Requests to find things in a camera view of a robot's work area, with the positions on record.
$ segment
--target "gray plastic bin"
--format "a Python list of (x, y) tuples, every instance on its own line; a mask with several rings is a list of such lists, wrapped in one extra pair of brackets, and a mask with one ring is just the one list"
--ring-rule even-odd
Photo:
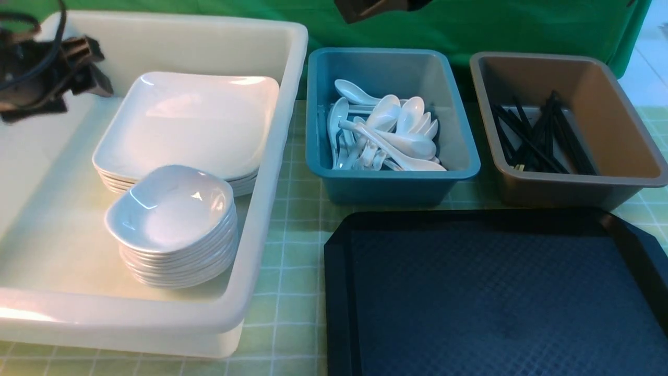
[[(579, 56), (481, 52), (470, 60), (501, 198), (524, 207), (611, 210), (646, 187), (668, 185), (668, 167), (645, 125), (602, 62)], [(556, 90), (599, 176), (524, 172), (504, 158), (491, 104), (540, 108)]]

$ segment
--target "green backdrop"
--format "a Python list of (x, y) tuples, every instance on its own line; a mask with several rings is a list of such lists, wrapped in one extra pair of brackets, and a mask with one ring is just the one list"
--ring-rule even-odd
[[(294, 21), (308, 27), (309, 51), (324, 46), (438, 50), (450, 59), (465, 99), (473, 98), (468, 58), (483, 50), (585, 55), (606, 62), (621, 76), (650, 2), (433, 0), (417, 12), (386, 13), (347, 25), (333, 0), (66, 0), (70, 9)], [(57, 11), (55, 0), (4, 0), (0, 7), (39, 19)]]

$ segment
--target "stack of plates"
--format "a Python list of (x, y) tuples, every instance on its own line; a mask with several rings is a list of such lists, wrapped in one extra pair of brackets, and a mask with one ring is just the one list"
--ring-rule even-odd
[(279, 94), (268, 77), (152, 72), (139, 77), (102, 137), (93, 164), (123, 193), (151, 171), (184, 165), (253, 192)]
[(105, 223), (135, 279), (155, 288), (206, 282), (234, 262), (238, 247), (232, 187), (185, 166), (148, 174), (109, 208)]

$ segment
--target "white plastic bin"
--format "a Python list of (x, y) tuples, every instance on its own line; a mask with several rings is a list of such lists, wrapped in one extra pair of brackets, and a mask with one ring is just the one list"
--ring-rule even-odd
[[(65, 36), (100, 42), (99, 67), (117, 96), (151, 71), (270, 76), (281, 89), (255, 190), (237, 201), (243, 228), (234, 266), (183, 291), (132, 279), (104, 228), (117, 196), (90, 159), (121, 98), (68, 95), (67, 114), (0, 125), (0, 340), (227, 357), (259, 272), (307, 30), (195, 15), (71, 11), (67, 19)], [(57, 22), (44, 22), (43, 39)]]

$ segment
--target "chopsticks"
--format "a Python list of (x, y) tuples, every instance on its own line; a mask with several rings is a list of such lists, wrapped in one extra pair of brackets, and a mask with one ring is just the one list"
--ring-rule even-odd
[[(557, 92), (552, 91), (545, 105), (540, 108), (540, 116), (533, 127), (519, 99), (513, 96), (512, 101), (517, 114), (499, 104), (491, 105), (504, 158), (511, 167), (519, 171), (570, 173), (554, 156), (556, 141), (561, 151), (570, 159), (575, 173), (597, 175), (564, 114)], [(517, 149), (510, 142), (501, 122), (522, 141)]]

